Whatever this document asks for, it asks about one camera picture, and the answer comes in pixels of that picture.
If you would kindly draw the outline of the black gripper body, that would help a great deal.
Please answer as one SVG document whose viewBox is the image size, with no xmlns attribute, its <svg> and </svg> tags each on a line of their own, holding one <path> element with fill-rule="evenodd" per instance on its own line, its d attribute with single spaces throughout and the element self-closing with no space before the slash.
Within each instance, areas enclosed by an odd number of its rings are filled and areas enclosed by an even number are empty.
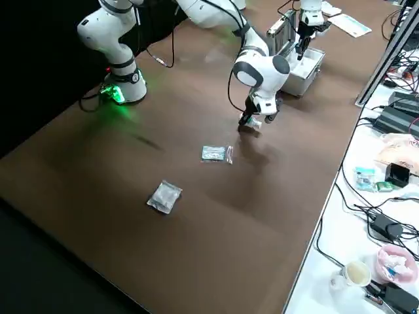
<svg viewBox="0 0 419 314">
<path fill-rule="evenodd" d="M 247 96 L 245 100 L 245 114 L 260 114 L 260 106 L 254 103 L 254 98 L 252 95 Z"/>
<path fill-rule="evenodd" d="M 329 22 L 324 22 L 321 25 L 317 26 L 309 26 L 304 22 L 299 22 L 297 33 L 299 34 L 300 38 L 311 37 L 313 34 L 316 35 L 323 35 L 329 29 Z"/>
</svg>

